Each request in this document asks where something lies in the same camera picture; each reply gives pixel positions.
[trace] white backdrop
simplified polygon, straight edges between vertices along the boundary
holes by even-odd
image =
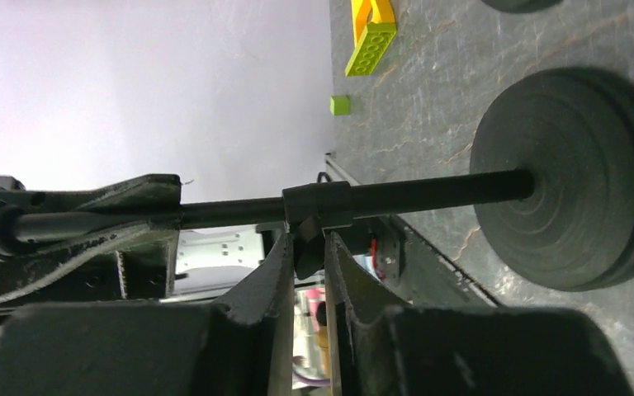
[[[71,190],[172,172],[185,202],[312,182],[329,42],[325,1],[0,1],[0,174]]]

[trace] purple cable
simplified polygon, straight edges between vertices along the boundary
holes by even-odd
[[[293,367],[293,377],[301,383],[309,386],[317,386],[323,388],[325,386],[332,386],[332,380],[329,378],[307,378],[304,375],[297,372],[296,368]]]

